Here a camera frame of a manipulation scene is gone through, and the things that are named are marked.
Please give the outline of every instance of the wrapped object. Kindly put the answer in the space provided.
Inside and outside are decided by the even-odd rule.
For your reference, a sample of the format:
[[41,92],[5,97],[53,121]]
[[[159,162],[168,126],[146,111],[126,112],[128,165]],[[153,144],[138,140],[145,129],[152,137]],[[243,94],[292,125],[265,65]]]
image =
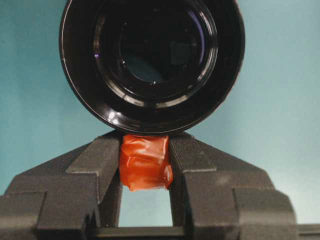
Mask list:
[[169,189],[174,176],[168,136],[126,135],[120,152],[120,179],[130,191]]

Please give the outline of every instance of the lens glass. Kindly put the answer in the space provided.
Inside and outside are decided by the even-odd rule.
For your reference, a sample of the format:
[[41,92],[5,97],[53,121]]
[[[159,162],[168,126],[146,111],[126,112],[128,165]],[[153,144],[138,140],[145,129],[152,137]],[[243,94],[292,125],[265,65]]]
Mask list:
[[120,46],[129,71],[150,84],[182,75],[204,48],[203,29],[194,13],[179,1],[138,0],[127,6],[136,9],[125,17]]
[[97,17],[93,54],[101,79],[139,107],[186,101],[217,57],[214,20],[201,1],[110,0]]

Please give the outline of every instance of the black plastic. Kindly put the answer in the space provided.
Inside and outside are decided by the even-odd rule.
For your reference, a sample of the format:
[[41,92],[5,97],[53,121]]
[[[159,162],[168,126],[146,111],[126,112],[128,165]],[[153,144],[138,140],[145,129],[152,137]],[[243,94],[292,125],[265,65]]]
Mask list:
[[[181,71],[185,77],[180,80],[178,76],[165,79],[159,84],[150,84],[148,80],[134,77],[130,69],[123,70],[120,74],[112,71],[115,69],[112,64],[118,69],[126,68],[125,61],[122,63],[121,45],[119,48],[112,48],[111,45],[111,50],[120,53],[112,53],[114,57],[110,53],[107,58],[103,58],[106,62],[103,62],[102,68],[99,67],[100,56],[97,54],[101,52],[97,52],[100,43],[96,40],[101,40],[101,37],[97,38],[99,24],[101,31],[104,28],[104,24],[99,23],[104,15],[101,13],[108,11],[108,4],[118,4],[120,7],[123,5],[125,9],[127,2],[70,0],[67,3],[59,41],[63,69],[71,88],[91,113],[121,131],[148,136],[169,135],[196,125],[225,100],[242,65],[245,31],[236,1],[178,1],[182,10],[185,6],[193,9],[198,19],[199,16],[205,16],[208,20],[212,16],[213,21],[206,23],[211,28],[204,29],[216,32],[212,32],[211,37],[206,37],[204,65],[197,67],[191,64],[191,59],[191,63],[187,64],[188,69]],[[141,3],[143,0],[131,1],[133,15]],[[106,38],[112,40],[117,36],[114,31],[114,35],[109,34]]]

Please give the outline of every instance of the red tape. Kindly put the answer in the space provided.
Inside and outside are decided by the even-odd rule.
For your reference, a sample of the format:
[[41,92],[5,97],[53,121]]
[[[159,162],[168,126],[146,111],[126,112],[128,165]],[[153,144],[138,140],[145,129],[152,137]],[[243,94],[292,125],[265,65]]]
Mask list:
[[168,136],[126,135],[120,152],[120,180],[130,191],[169,189],[174,175]]

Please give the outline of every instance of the teal background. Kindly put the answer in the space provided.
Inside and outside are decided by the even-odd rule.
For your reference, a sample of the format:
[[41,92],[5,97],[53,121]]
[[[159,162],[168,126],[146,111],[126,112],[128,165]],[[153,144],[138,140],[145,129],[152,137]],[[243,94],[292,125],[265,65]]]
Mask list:
[[[14,175],[111,130],[76,99],[62,71],[65,2],[0,0],[0,194]],[[320,222],[320,1],[239,4],[242,72],[226,102],[189,132],[267,170],[300,223]],[[125,189],[120,224],[172,224],[168,192]]]

